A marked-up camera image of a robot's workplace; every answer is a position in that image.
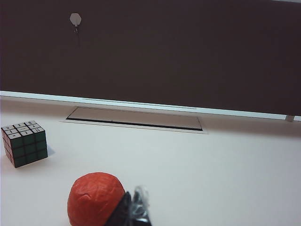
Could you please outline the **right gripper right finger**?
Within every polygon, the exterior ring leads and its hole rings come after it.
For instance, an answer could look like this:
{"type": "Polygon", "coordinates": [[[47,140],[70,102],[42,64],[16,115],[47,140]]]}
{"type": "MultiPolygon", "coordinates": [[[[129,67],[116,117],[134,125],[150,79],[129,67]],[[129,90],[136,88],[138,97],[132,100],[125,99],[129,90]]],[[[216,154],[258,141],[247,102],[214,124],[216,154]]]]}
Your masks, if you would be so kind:
{"type": "Polygon", "coordinates": [[[149,193],[145,186],[136,186],[129,211],[131,226],[151,226],[149,193]]]}

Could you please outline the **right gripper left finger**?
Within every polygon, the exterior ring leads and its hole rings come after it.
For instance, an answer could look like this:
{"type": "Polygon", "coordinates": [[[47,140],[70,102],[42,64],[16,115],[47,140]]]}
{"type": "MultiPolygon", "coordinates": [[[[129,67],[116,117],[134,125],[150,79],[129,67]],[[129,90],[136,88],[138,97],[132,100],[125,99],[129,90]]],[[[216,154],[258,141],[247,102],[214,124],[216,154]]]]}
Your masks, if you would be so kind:
{"type": "Polygon", "coordinates": [[[106,221],[106,226],[129,226],[131,202],[131,194],[126,192],[106,221]]]}

